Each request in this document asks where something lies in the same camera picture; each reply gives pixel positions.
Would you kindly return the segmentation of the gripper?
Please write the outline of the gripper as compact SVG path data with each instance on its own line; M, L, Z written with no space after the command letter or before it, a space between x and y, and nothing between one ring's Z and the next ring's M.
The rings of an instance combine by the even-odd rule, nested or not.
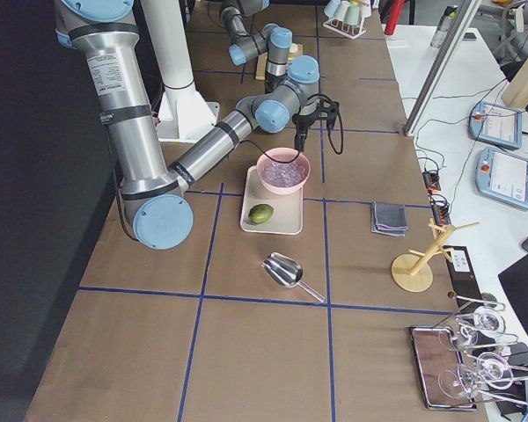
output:
M317 120L325 120L327 130L332 131L338 117L339 102L330 98L319 98L314 110L308 114L295 114L292 118L296 126L294 149L298 152L304 152L306 132Z

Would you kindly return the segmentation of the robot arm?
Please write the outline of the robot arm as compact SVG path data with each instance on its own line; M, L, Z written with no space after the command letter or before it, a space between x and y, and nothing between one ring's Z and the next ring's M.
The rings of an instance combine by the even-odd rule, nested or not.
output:
M230 36L229 55L235 65L246 64L267 54L265 65L265 92L271 93L285 78L292 45L292 32L274 23L269 23L255 34L250 34L242 18L248 18L269 6L262 0L222 1L219 18Z
M339 105L319 92L319 65L290 58L291 32L275 24L249 33L245 18L265 1L225 1L219 18L237 64L267 56L265 91L242 98L218 119L196 90L181 9L175 1L142 4L170 115L153 119L136 59L139 30L130 1L58 1L56 34L84 53L97 92L110 155L123 173L118 208L128 236L167 250L189 235L194 215L184 192L219 165L254 130L282 131L294 123L297 150L317 120L341 123Z

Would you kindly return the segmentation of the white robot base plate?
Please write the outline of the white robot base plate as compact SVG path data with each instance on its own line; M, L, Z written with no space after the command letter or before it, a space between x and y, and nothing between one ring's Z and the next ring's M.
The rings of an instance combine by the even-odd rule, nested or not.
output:
M195 88L166 88L158 110L158 139L195 143L216 125L219 111L219 103L207 102Z

